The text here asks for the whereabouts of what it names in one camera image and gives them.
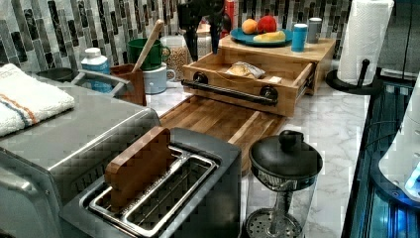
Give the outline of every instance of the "paper towel holder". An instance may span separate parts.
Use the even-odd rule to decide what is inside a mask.
[[[382,92],[383,81],[376,75],[373,76],[372,83],[363,85],[369,64],[370,61],[368,59],[363,60],[361,75],[357,85],[349,84],[339,79],[336,69],[328,72],[326,82],[329,86],[339,91],[356,95],[378,95]]]

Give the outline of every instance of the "mug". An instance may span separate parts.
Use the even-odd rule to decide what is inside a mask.
[[[293,38],[291,40],[291,50],[293,52],[301,53],[305,49],[306,34],[308,32],[308,25],[295,24],[293,27]]]
[[[137,62],[137,59],[139,58],[139,55],[142,52],[147,40],[148,39],[146,38],[139,38],[127,43],[127,57],[129,63]],[[143,71],[160,68],[161,63],[167,60],[169,56],[170,49],[163,46],[160,40],[155,40],[154,45],[151,47],[151,50],[149,51],[145,61],[140,68]]]
[[[172,78],[167,77],[167,73],[173,74]],[[145,81],[145,94],[157,94],[166,90],[166,81],[174,81],[176,72],[166,68],[166,63],[162,63],[160,68],[154,70],[143,71],[143,79]]]

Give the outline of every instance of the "teal plate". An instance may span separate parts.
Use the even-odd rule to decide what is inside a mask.
[[[286,40],[284,41],[279,41],[279,42],[269,42],[269,43],[261,43],[261,42],[255,42],[254,41],[254,36],[256,36],[257,34],[245,34],[241,28],[237,28],[231,31],[231,36],[232,39],[245,44],[247,46],[252,46],[252,47],[284,47],[286,46],[288,43],[291,42],[291,39],[293,38],[293,33],[289,30],[285,30],[285,29],[279,29],[279,31],[283,31],[284,34],[286,35]]]

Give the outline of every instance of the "striped kitchen towel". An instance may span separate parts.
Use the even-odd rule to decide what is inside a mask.
[[[74,107],[66,92],[9,63],[0,67],[0,137]]]

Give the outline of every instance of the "bread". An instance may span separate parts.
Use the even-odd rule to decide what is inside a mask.
[[[281,42],[286,39],[286,35],[282,31],[273,33],[264,33],[254,36],[255,42],[270,43],[270,42]]]
[[[254,75],[251,73],[250,69],[247,68],[245,65],[241,64],[234,64],[228,69],[228,73],[237,75],[237,76],[247,76],[251,78],[255,78]]]

